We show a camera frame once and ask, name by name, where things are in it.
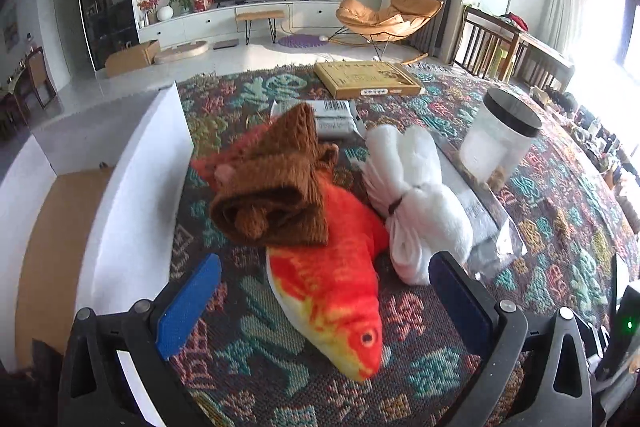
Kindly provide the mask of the white barcode mailer pouch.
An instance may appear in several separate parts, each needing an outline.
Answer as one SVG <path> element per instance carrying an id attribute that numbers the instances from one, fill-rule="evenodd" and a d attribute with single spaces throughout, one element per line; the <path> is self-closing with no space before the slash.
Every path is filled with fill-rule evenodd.
<path id="1" fill-rule="evenodd" d="M 288 100 L 274 101 L 270 116 L 279 117 L 292 107 L 307 104 L 314 112 L 318 137 L 323 140 L 347 139 L 352 135 L 364 138 L 366 126 L 358 115 L 356 103 L 346 100 Z"/>

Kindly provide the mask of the brown knitted scarf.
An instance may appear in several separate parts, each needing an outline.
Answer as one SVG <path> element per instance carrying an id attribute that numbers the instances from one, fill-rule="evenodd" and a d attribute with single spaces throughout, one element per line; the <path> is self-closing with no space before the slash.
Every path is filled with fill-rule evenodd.
<path id="1" fill-rule="evenodd" d="M 209 216 L 246 246 L 328 243 L 321 183 L 331 181 L 338 147 L 318 139 L 314 111 L 292 106 L 266 129 L 219 185 Z"/>

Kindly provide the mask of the white cardboard storage box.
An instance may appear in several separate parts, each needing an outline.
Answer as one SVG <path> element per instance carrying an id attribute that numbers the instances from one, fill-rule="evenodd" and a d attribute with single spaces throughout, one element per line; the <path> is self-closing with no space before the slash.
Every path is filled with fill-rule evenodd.
<path id="1" fill-rule="evenodd" d="M 76 312 L 127 311 L 168 283 L 193 150 L 176 87 L 126 95 L 1 150 L 1 360 L 29 365 L 35 323 L 64 349 Z"/>

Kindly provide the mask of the orange lounge chair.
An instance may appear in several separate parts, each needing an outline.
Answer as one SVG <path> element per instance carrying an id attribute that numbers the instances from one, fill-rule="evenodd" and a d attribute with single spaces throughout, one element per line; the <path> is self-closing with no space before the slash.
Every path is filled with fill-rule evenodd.
<path id="1" fill-rule="evenodd" d="M 328 40 L 351 32 L 372 46 L 375 58 L 382 61 L 390 43 L 416 34 L 443 7 L 442 0 L 390 0 L 389 6 L 375 11 L 358 0 L 342 0 L 335 11 L 341 27 Z"/>

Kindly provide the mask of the red flower vase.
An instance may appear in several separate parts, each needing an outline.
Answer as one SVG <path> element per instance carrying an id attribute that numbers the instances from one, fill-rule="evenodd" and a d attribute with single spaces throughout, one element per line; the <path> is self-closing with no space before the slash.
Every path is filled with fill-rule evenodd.
<path id="1" fill-rule="evenodd" d="M 164 22 L 174 17 L 174 9 L 168 4 L 161 6 L 162 0 L 137 0 L 137 7 L 142 14 L 145 26 Z"/>

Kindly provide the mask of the clear jar with black lid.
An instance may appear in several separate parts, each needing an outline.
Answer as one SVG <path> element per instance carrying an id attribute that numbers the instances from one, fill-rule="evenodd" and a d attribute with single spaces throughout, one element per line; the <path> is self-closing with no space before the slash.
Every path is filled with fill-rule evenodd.
<path id="1" fill-rule="evenodd" d="M 542 128 L 538 115 L 506 90 L 489 88 L 460 146 L 462 165 L 497 193 Z"/>

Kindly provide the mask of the flat yellow cardboard box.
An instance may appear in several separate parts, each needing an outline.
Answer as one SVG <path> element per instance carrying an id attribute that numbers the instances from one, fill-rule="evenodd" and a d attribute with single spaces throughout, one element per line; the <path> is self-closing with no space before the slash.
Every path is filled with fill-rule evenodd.
<path id="1" fill-rule="evenodd" d="M 364 96 L 417 96 L 424 88 L 402 65 L 379 61 L 319 62 L 314 73 L 337 100 Z"/>

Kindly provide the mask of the white towel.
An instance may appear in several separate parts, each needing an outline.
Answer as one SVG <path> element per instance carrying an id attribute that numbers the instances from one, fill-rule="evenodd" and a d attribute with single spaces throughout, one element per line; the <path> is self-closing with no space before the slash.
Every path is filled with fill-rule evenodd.
<path id="1" fill-rule="evenodd" d="M 390 124 L 366 134 L 368 157 L 362 179 L 373 208 L 390 234 L 390 261 L 408 285 L 430 283 L 434 254 L 447 251 L 467 262 L 473 229 L 461 202 L 442 183 L 435 141 L 420 126 L 399 131 Z"/>

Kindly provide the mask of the white tv console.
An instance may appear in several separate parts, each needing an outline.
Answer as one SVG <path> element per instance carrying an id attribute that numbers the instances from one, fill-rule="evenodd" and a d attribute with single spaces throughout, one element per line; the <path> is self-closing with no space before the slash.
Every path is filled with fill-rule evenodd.
<path id="1" fill-rule="evenodd" d="M 341 23 L 335 16 L 334 1 L 278 1 L 213 8 L 204 12 L 175 16 L 138 30 L 140 43 L 158 40 L 162 49 L 192 41 L 215 43 L 253 37 L 295 34 L 333 35 Z"/>

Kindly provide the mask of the wooden railing bench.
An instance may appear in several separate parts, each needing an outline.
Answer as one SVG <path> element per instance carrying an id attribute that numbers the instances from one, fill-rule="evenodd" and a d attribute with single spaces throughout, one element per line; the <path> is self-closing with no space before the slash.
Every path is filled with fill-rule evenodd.
<path id="1" fill-rule="evenodd" d="M 565 91 L 573 62 L 535 38 L 510 17 L 467 5 L 458 29 L 452 62 L 480 78 L 515 81 L 541 90 Z"/>

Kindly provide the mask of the dining chair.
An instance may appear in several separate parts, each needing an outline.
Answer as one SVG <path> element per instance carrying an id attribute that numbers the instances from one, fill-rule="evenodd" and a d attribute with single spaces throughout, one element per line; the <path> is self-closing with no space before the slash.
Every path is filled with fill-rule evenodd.
<path id="1" fill-rule="evenodd" d="M 18 77 L 14 94 L 21 102 L 26 102 L 29 95 L 33 95 L 41 108 L 46 108 L 56 97 L 41 46 L 27 55 L 25 69 Z"/>

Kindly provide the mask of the brown cardboard box on floor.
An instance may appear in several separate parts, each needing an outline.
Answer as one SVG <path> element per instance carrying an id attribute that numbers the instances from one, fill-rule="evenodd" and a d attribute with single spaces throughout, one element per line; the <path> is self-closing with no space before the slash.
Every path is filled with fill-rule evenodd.
<path id="1" fill-rule="evenodd" d="M 124 75 L 126 72 L 149 67 L 154 63 L 155 55 L 160 52 L 160 42 L 151 40 L 137 46 L 111 54 L 105 61 L 108 78 Z"/>

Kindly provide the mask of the orange plush fish toy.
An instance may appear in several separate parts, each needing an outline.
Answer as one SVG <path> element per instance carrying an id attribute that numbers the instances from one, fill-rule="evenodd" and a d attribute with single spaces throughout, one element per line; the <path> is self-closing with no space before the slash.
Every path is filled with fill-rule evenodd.
<path id="1" fill-rule="evenodd" d="M 195 158 L 196 173 L 213 189 L 226 181 L 266 131 L 262 124 L 224 153 Z M 382 364 L 383 326 L 374 260 L 390 238 L 381 219 L 349 191 L 321 183 L 329 240 L 317 246 L 267 246 L 268 283 L 286 318 L 352 381 L 366 381 Z"/>

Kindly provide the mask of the clear zip bag with document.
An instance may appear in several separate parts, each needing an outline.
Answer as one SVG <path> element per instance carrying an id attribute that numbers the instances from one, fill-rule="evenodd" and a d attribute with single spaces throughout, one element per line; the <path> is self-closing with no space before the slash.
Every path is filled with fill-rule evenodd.
<path id="1" fill-rule="evenodd" d="M 473 245 L 466 266 L 477 280 L 495 280 L 512 262 L 527 254 L 527 247 L 509 213 L 486 183 L 480 183 L 461 164 L 456 148 L 434 134 L 447 185 L 468 216 L 473 229 Z"/>

